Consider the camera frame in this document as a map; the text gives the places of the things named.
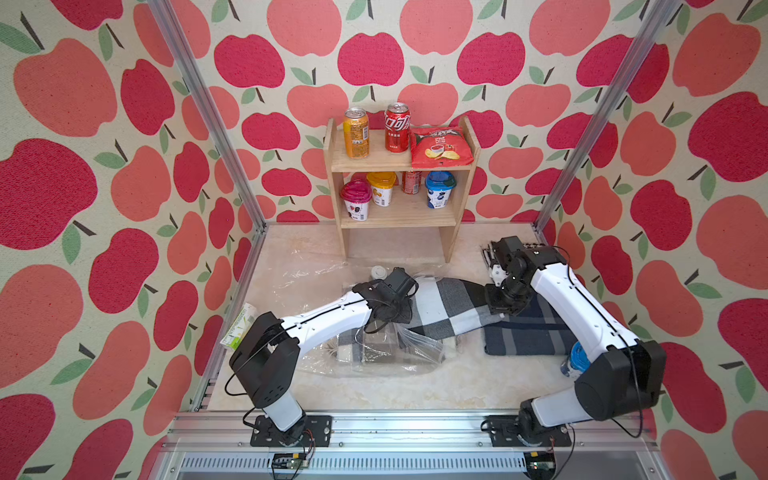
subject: clear plastic sheet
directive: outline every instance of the clear plastic sheet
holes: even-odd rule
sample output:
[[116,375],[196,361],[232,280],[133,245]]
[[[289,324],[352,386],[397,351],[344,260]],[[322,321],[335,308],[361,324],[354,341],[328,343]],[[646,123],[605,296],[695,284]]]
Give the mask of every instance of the clear plastic sheet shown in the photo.
[[[370,262],[333,261],[326,255],[294,250],[289,259],[265,259],[254,277],[248,301],[260,312],[291,316],[325,305],[361,282],[372,279]],[[399,265],[380,264],[386,273]],[[404,266],[408,275],[440,276],[441,263]],[[434,340],[390,323],[373,334],[350,330],[309,351],[296,365],[301,372],[332,377],[411,376],[431,372],[459,353],[456,338]]]

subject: robotic arm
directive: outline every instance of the robotic arm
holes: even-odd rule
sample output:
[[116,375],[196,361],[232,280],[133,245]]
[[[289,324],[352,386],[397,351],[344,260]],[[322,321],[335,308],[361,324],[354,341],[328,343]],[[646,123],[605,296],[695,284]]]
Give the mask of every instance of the robotic arm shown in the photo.
[[[521,439],[534,443],[565,423],[611,419],[657,403],[664,350],[623,327],[575,279],[555,248],[526,248],[517,237],[506,237],[491,243],[485,259],[496,283],[485,286],[492,313],[517,315],[540,293],[591,361],[571,388],[521,404],[517,424]],[[341,332],[364,327],[374,311],[387,321],[407,323],[410,318],[403,312],[410,308],[414,286],[404,269],[395,268],[386,279],[359,283],[311,312],[282,319],[264,313],[232,355],[230,366],[254,406],[263,409],[281,432],[298,438],[306,415],[289,392],[296,362]]]

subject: vent grille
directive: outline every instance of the vent grille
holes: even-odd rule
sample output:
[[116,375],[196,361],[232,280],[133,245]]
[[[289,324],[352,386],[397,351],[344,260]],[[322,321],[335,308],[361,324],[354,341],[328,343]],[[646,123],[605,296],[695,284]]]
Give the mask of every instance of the vent grille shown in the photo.
[[[251,472],[270,471],[269,453],[187,453],[182,472]],[[309,468],[315,474],[360,473],[492,473],[525,472],[520,452],[318,452]]]

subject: apple wallpaper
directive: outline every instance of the apple wallpaper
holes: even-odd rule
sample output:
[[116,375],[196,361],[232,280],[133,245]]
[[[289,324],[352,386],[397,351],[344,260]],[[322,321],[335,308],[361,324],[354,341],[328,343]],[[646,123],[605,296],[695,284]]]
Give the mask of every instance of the apple wallpaper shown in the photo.
[[[414,125],[472,121],[484,150],[465,221],[530,221],[648,9],[631,0],[192,2],[210,21],[210,50],[196,47],[191,23],[187,39],[270,222],[331,221],[328,119],[360,106],[382,128],[394,101],[410,106]],[[188,7],[177,5],[182,23],[194,17]],[[654,66],[665,63],[666,47],[654,50],[629,102],[654,96],[664,79]],[[207,138],[191,98],[182,112],[189,132]],[[594,164],[617,148],[614,126]],[[581,192],[571,197],[574,212]]]
[[[549,227],[606,309],[667,351],[645,421],[677,480],[768,478],[766,13],[680,2],[611,115],[615,153],[592,151]],[[633,91],[643,76],[653,91]]]
[[0,8],[1,480],[146,478],[250,252],[162,42],[133,0]]

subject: red coca-cola can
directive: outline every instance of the red coca-cola can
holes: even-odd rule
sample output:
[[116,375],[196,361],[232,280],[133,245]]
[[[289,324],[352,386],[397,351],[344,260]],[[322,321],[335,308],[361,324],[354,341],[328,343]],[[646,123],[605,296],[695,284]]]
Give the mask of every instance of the red coca-cola can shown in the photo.
[[398,102],[388,106],[384,116],[384,128],[386,130],[384,145],[387,150],[395,154],[408,150],[411,136],[411,111],[408,105]]
[[408,195],[417,194],[421,182],[422,172],[402,172],[402,191]]

